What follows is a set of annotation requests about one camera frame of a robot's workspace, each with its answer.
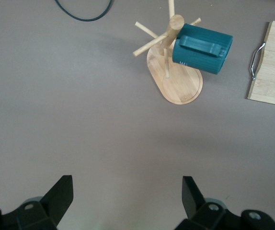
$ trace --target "teal mug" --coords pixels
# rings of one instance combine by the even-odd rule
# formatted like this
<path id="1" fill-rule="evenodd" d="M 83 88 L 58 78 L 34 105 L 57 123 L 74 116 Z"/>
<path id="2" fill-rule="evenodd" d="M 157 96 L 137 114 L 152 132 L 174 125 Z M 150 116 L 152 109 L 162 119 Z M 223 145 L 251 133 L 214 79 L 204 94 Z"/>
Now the teal mug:
<path id="1" fill-rule="evenodd" d="M 184 24 L 172 53 L 172 61 L 218 74 L 230 50 L 233 37 Z"/>

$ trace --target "gray table surface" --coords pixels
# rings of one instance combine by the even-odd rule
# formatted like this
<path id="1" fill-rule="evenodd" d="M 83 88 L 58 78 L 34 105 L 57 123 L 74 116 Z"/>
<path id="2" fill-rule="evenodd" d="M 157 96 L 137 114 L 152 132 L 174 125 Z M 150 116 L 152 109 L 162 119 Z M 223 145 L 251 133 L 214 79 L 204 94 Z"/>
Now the gray table surface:
<path id="1" fill-rule="evenodd" d="M 107 0 L 62 0 L 80 17 Z M 275 0 L 176 0 L 187 23 L 234 36 L 199 97 L 166 101 L 146 54 L 167 0 L 114 0 L 102 19 L 68 17 L 53 0 L 0 0 L 0 208 L 7 213 L 72 174 L 75 198 L 60 230 L 172 230 L 185 212 L 182 176 L 231 212 L 275 220 L 275 105 L 247 100 L 253 50 Z"/>

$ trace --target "wooden peg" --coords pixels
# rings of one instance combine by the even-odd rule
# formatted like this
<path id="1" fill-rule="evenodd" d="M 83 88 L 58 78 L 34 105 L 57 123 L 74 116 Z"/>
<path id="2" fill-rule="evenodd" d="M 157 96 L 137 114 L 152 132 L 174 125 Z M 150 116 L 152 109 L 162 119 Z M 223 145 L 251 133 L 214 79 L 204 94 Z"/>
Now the wooden peg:
<path id="1" fill-rule="evenodd" d="M 170 23 L 166 30 L 168 37 L 164 39 L 164 41 L 159 47 L 159 53 L 161 55 L 164 55 L 165 48 L 170 47 L 174 39 L 179 34 L 180 30 L 182 29 L 183 25 L 184 25 L 184 18 L 181 15 L 176 14 L 170 18 Z"/>
<path id="2" fill-rule="evenodd" d="M 174 0 L 168 0 L 168 9 L 170 12 L 170 18 L 175 15 L 175 4 Z"/>
<path id="3" fill-rule="evenodd" d="M 201 22 L 200 18 L 197 18 L 194 22 L 192 22 L 190 25 L 197 25 L 198 23 Z"/>
<path id="4" fill-rule="evenodd" d="M 139 48 L 136 51 L 134 51 L 133 55 L 134 56 L 140 55 L 141 53 L 143 53 L 146 50 L 150 49 L 152 46 L 154 46 L 155 44 L 159 43 L 160 41 L 162 41 L 166 37 L 167 37 L 167 32 L 165 32 L 164 34 L 160 35 L 159 37 L 153 39 L 152 41 L 148 42 L 146 45 L 144 45 L 141 48 Z"/>
<path id="5" fill-rule="evenodd" d="M 165 78 L 170 78 L 170 66 L 168 61 L 168 49 L 164 49 Z"/>
<path id="6" fill-rule="evenodd" d="M 140 28 L 142 31 L 144 31 L 145 33 L 149 34 L 150 36 L 152 36 L 153 38 L 157 38 L 158 36 L 152 32 L 150 29 L 148 29 L 147 27 L 143 26 L 141 23 L 136 22 L 135 26 L 137 28 Z"/>

